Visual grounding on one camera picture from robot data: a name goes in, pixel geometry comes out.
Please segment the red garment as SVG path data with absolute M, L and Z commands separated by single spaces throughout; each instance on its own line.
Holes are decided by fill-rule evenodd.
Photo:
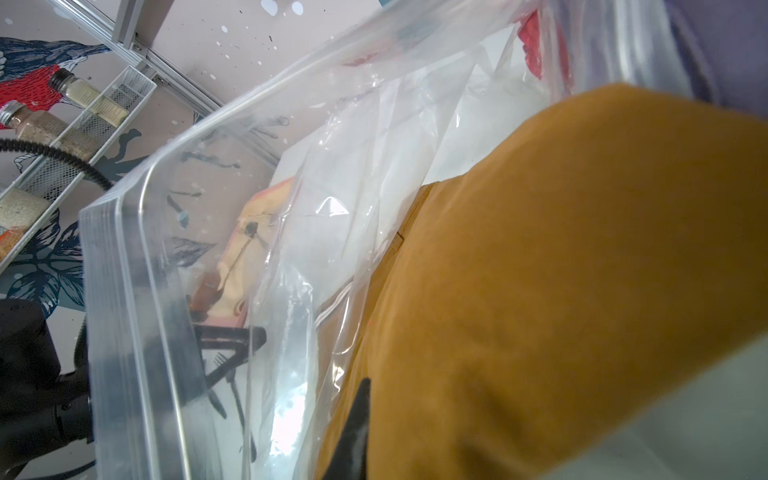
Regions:
M 572 93 L 573 78 L 567 42 L 560 23 L 550 10 L 533 10 L 521 20 L 518 38 L 522 42 L 525 63 L 531 74 L 554 96 Z

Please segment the clear plastic vacuum bag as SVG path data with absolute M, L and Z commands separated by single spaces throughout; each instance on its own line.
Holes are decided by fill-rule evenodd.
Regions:
M 550 10 L 572 93 L 528 70 L 521 20 Z M 210 413 L 220 479 L 309 479 L 371 277 L 422 186 L 459 176 L 547 106 L 625 82 L 689 95 L 661 1 L 395 1 L 153 154 L 80 215 L 88 320 L 193 324 L 255 194 L 291 193 L 241 327 L 267 343 Z M 252 438 L 257 459 L 249 458 Z

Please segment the purple grey garment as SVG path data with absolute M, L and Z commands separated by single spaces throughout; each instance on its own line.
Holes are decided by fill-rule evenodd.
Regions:
M 694 96 L 767 117 L 767 2 L 670 0 L 670 25 Z

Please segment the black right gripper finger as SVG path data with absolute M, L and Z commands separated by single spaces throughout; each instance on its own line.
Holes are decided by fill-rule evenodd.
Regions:
M 359 384 L 324 480 L 366 480 L 371 380 Z

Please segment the brown garment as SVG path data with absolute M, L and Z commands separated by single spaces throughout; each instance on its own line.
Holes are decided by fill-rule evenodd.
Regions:
M 767 331 L 767 123 L 628 85 L 421 189 L 321 441 L 367 479 L 538 479 Z

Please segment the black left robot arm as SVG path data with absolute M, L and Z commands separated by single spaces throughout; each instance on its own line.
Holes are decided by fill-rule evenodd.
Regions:
M 90 319 L 65 372 L 42 307 L 1 303 L 1 475 L 78 440 L 114 479 L 220 479 L 211 396 L 267 342 L 262 327 Z

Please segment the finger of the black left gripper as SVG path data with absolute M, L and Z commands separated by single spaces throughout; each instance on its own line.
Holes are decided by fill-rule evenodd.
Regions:
M 198 346 L 203 351 L 231 353 L 222 360 L 215 360 L 215 368 L 205 375 L 208 389 L 212 389 L 230 372 L 234 372 L 267 343 L 267 332 L 263 327 L 235 328 L 195 324 L 193 329 Z

